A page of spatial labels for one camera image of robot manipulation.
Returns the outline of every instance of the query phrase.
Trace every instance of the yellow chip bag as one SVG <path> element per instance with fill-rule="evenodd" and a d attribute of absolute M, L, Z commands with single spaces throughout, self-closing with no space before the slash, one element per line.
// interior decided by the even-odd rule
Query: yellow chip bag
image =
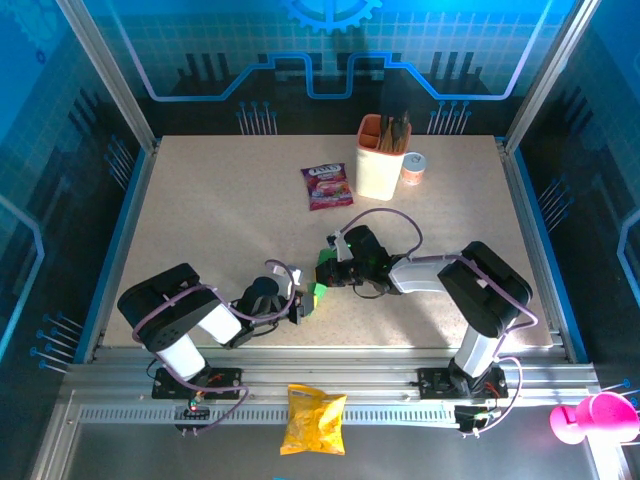
<path fill-rule="evenodd" d="M 289 385 L 289 423 L 280 455 L 319 452 L 344 455 L 342 412 L 346 395 Z"/>

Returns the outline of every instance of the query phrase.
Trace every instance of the pink object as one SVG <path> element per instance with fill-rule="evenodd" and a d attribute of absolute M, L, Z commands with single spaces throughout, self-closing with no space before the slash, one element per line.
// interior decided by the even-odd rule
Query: pink object
<path fill-rule="evenodd" d="M 630 442 L 640 432 L 634 406 L 622 395 L 601 392 L 585 398 L 576 408 L 560 406 L 552 410 L 549 423 L 564 443 L 576 445 L 597 436 L 611 442 Z"/>
<path fill-rule="evenodd" d="M 614 392 L 585 398 L 576 408 L 576 420 L 588 435 L 605 436 L 614 442 L 630 442 L 640 430 L 634 406 Z"/>

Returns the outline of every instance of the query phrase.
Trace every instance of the candy bag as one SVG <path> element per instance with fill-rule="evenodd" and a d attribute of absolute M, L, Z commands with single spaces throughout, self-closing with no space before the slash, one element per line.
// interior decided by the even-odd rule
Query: candy bag
<path fill-rule="evenodd" d="M 344 163 L 331 163 L 301 170 L 309 192 L 309 210 L 341 207 L 353 203 Z"/>
<path fill-rule="evenodd" d="M 346 402 L 346 395 L 327 395 L 305 385 L 289 385 L 289 423 L 280 455 L 344 455 L 342 412 Z"/>

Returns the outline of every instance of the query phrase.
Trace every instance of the white cylinder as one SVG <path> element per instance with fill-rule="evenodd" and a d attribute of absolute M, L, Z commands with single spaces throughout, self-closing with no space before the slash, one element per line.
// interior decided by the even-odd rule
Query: white cylinder
<path fill-rule="evenodd" d="M 356 192 L 363 197 L 388 201 L 393 198 L 404 154 L 389 155 L 357 149 Z"/>
<path fill-rule="evenodd" d="M 469 326 L 453 361 L 470 377 L 479 377 L 493 362 L 493 354 L 499 341 L 499 338 L 480 335 Z"/>
<path fill-rule="evenodd" d="M 163 363 L 166 363 L 183 380 L 189 380 L 204 368 L 205 362 L 198 349 L 191 341 L 191 337 L 185 334 L 180 339 L 158 353 Z"/>

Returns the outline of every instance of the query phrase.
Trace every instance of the glass panel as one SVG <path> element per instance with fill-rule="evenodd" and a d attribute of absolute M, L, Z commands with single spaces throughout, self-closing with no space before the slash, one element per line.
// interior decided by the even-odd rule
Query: glass panel
<path fill-rule="evenodd" d="M 521 144 L 587 353 L 603 386 L 628 377 L 630 390 L 640 388 L 638 27 L 638 2 L 602 0 Z M 640 451 L 627 450 L 637 467 Z"/>
<path fill-rule="evenodd" d="M 55 2 L 1 3 L 0 465 L 3 478 L 22 479 L 139 146 Z"/>
<path fill-rule="evenodd" d="M 157 135 L 503 135 L 573 4 L 87 1 Z"/>

